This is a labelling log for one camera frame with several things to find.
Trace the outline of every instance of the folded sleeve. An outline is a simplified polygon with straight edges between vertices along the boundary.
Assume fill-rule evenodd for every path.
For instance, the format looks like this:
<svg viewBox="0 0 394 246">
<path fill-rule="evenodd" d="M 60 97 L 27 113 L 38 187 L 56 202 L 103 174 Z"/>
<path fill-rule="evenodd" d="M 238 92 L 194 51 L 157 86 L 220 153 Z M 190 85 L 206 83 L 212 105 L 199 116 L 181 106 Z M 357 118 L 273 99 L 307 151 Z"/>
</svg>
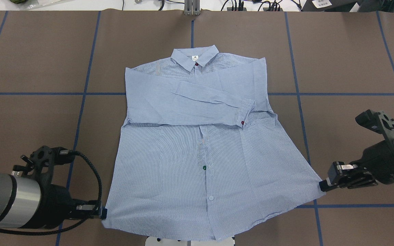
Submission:
<svg viewBox="0 0 394 246">
<path fill-rule="evenodd" d="M 126 69 L 126 123 L 243 127 L 255 101 L 210 87 Z"/>
</svg>

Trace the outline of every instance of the striped shirt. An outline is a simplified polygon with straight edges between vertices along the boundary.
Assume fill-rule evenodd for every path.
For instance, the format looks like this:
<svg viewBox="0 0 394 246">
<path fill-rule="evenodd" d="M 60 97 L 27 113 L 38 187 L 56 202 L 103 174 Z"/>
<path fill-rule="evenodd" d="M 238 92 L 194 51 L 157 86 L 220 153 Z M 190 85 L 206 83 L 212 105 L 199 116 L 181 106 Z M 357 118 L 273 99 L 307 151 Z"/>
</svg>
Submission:
<svg viewBox="0 0 394 246">
<path fill-rule="evenodd" d="M 106 228 L 222 241 L 324 195 L 269 105 L 265 58 L 174 50 L 125 77 Z"/>
</svg>

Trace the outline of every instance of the shirt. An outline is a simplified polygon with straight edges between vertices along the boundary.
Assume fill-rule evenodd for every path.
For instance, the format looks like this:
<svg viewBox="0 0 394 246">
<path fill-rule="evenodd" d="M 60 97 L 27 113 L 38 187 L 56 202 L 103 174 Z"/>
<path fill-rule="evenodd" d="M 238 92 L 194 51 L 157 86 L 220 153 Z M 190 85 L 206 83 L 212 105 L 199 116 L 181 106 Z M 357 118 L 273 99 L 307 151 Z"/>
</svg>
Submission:
<svg viewBox="0 0 394 246">
<path fill-rule="evenodd" d="M 222 241 L 324 195 L 269 105 L 265 58 L 175 49 L 125 79 L 106 228 Z"/>
</svg>

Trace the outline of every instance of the green object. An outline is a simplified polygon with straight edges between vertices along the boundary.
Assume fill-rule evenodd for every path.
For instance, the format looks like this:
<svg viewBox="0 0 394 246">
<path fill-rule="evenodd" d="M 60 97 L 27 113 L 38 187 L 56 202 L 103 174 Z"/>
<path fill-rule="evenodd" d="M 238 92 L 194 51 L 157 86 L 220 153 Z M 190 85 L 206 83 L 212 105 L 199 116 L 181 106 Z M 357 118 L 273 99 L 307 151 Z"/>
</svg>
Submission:
<svg viewBox="0 0 394 246">
<path fill-rule="evenodd" d="M 28 0 L 10 0 L 10 2 L 15 3 L 15 4 L 20 4 L 20 3 L 25 3 Z"/>
</svg>

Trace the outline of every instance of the metal bracket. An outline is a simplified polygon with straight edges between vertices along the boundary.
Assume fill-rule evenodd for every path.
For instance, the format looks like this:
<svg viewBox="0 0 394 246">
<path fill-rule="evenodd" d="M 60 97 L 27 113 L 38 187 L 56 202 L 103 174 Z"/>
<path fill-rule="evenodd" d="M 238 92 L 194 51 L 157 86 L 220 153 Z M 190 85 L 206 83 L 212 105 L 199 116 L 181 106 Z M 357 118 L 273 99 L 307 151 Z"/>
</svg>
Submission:
<svg viewBox="0 0 394 246">
<path fill-rule="evenodd" d="M 200 11 L 200 0 L 185 0 L 185 15 L 199 15 Z"/>
</svg>

